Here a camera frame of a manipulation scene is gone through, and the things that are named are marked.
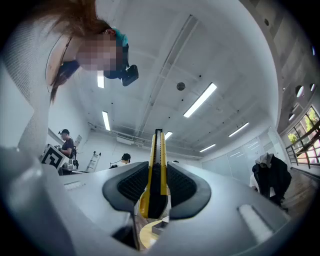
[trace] wooden floor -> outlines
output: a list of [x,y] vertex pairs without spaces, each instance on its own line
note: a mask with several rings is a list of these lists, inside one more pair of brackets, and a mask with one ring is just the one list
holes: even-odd
[[282,203],[288,208],[288,214],[292,218],[303,215],[312,203],[319,187],[320,180],[310,177],[297,169],[292,168],[290,186],[286,191]]
[[[320,179],[310,177],[297,169],[291,169],[290,174],[292,176],[290,186],[286,191],[284,201],[282,206],[288,208],[288,214],[291,218],[296,218],[303,215],[312,203],[314,196],[320,184]],[[137,236],[139,237],[140,230],[148,223],[162,220],[164,217],[168,216],[169,210],[165,210],[159,219],[154,218],[143,218],[138,212],[135,218],[135,226],[137,231]],[[145,247],[140,243],[140,249],[144,250]]]

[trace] aluminum ladder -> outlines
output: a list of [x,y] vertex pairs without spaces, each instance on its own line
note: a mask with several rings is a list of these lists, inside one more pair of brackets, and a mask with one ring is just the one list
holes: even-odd
[[93,156],[85,170],[87,173],[94,173],[96,171],[100,157],[101,152],[99,154],[96,154],[96,151],[93,152]]

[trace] wooden table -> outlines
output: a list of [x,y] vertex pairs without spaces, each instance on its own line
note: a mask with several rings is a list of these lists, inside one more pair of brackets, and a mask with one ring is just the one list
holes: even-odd
[[144,245],[145,248],[149,248],[152,245],[152,240],[157,240],[158,235],[152,233],[152,226],[160,223],[162,220],[157,220],[145,225],[139,234],[140,241]]

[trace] round wall light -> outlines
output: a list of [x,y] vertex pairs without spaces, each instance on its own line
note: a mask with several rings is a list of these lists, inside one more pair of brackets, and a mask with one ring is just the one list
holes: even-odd
[[304,87],[301,86],[301,85],[298,85],[296,88],[295,88],[295,95],[297,98],[299,98],[302,93],[304,92]]
[[311,51],[312,51],[312,55],[315,56],[316,55],[316,49],[314,46],[311,46]]
[[295,117],[295,114],[291,113],[291,114],[289,115],[289,121],[291,121],[292,119],[294,119],[294,117]]
[[310,84],[310,90],[311,92],[316,88],[316,84],[315,83],[311,83]]

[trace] teal hair clip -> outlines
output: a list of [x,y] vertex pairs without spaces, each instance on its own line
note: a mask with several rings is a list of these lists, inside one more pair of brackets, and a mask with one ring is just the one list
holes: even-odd
[[122,34],[120,30],[112,28],[115,31],[115,37],[122,41],[122,46],[125,47],[128,44],[128,37]]

